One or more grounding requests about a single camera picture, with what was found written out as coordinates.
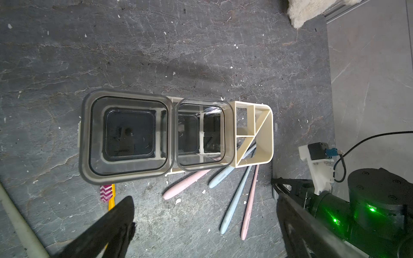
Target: toothbrush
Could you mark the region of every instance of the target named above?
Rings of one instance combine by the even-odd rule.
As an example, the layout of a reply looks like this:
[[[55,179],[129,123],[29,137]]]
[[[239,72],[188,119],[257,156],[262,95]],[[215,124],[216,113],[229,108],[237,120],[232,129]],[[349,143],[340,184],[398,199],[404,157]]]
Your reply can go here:
[[[241,240],[245,240],[247,237],[249,220],[251,219],[252,203],[254,201],[255,183],[257,181],[259,165],[255,167],[254,179],[252,181],[251,192],[249,193],[247,209],[245,210],[244,221],[241,228]]]
[[[102,185],[100,187],[100,199],[103,202],[109,203],[108,210],[110,211],[115,206],[115,184],[111,185]]]
[[[246,158],[255,148],[257,147],[256,144],[254,144],[251,148],[247,150],[247,152],[244,154],[242,157],[243,159]],[[227,175],[229,175],[235,168],[232,166],[228,166],[224,168],[219,174],[217,174],[208,184],[209,188],[213,188],[217,186]]]
[[[238,187],[237,192],[235,193],[235,196],[234,196],[233,200],[231,201],[231,204],[230,204],[230,206],[227,210],[227,213],[225,214],[224,220],[222,221],[221,228],[220,228],[221,234],[225,234],[225,231],[227,231],[227,229],[228,229],[228,226],[229,226],[229,224],[231,222],[231,219],[234,215],[235,209],[237,208],[237,204],[240,200],[242,190],[244,189],[245,182],[247,180],[247,177],[248,177],[248,174],[251,170],[251,167],[252,166],[249,166],[247,168],[247,171],[245,171],[245,174],[244,174],[244,177],[242,178],[240,186]]]
[[[175,195],[179,194],[180,192],[182,192],[183,190],[185,190],[186,188],[188,188],[188,186],[192,185],[193,183],[195,183],[198,179],[200,179],[201,177],[203,177],[206,173],[208,173],[210,171],[210,169],[207,170],[200,170],[197,171],[195,173],[193,173],[192,175],[190,175],[189,177],[185,178],[184,180],[180,181],[178,184],[172,186],[171,188],[169,188],[164,195],[162,196],[165,200],[168,200],[172,197],[174,197]]]

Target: gray plastic container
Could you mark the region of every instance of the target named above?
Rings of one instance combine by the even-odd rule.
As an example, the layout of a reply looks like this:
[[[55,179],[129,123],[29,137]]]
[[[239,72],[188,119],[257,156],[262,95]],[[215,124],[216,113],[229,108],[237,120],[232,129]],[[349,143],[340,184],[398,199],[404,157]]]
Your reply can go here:
[[[80,173],[106,185],[163,175],[175,161],[185,171],[228,166],[233,120],[223,101],[96,90],[82,106]]]

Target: white pipe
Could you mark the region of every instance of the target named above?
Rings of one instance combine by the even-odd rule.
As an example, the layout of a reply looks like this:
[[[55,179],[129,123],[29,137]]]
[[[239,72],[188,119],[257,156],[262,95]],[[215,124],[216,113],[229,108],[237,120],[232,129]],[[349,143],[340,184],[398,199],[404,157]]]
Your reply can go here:
[[[46,249],[43,247],[42,243],[40,243],[33,230],[31,230],[29,225],[26,223],[20,212],[17,210],[16,206],[14,206],[1,183],[0,202],[13,224],[13,227],[16,230],[21,244],[26,250],[27,256],[29,258],[48,258],[49,254],[47,253]]]

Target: beige plastic organizer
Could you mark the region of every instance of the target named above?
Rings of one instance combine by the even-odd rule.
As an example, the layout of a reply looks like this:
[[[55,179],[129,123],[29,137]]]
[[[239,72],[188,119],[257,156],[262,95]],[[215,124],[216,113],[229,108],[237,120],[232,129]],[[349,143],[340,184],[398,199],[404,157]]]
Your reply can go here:
[[[241,101],[230,102],[234,110],[234,127],[236,127],[236,138],[243,138],[244,142],[236,151],[232,167],[241,168],[271,161],[274,155],[274,133],[273,133],[273,111],[268,105],[254,104]],[[247,110],[247,126],[237,127],[237,108]],[[256,152],[252,158],[242,159],[251,143],[256,140]]]

